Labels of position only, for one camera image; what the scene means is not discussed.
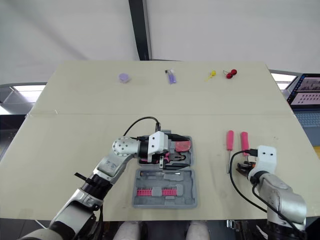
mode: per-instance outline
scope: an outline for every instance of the screwdriver handle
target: screwdriver handle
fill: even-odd
[[[248,133],[246,131],[241,132],[241,150],[248,150],[249,142],[248,142]]]
[[[232,151],[234,145],[234,131],[230,130],[226,133],[226,149]]]

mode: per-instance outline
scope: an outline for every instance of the white wall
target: white wall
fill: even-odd
[[[0,85],[65,60],[138,60],[128,0],[0,0]]]
[[[152,58],[320,73],[319,0],[149,0]]]

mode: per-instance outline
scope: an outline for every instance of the red cherry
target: red cherry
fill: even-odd
[[[237,74],[237,70],[232,69],[232,70],[230,71],[230,73],[231,73],[232,75],[236,75],[236,74]]]
[[[227,75],[225,75],[225,77],[226,77],[227,79],[230,79],[230,78],[233,77],[233,75],[231,74],[231,72],[229,72]]]

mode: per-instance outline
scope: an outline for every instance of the pink screwdriver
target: pink screwdriver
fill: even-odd
[[[241,150],[249,150],[249,141],[248,141],[248,133],[246,131],[241,132]],[[243,153],[245,160],[248,162],[249,154]]]
[[[230,130],[226,133],[226,150],[229,151],[229,158],[226,173],[229,174],[231,151],[234,145],[234,131]]]

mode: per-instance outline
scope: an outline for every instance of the pink screwdriver bit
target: pink screwdriver bit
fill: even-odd
[[[144,197],[152,197],[152,188],[138,188],[136,190],[137,196],[144,196]],[[176,188],[163,188],[162,189],[162,196],[177,196],[177,189]]]
[[[231,156],[231,151],[233,150],[234,146],[234,131],[230,130],[226,133],[226,150],[229,151],[229,158],[228,158],[228,164],[227,164],[227,169],[226,173],[229,173],[230,169],[230,156]]]

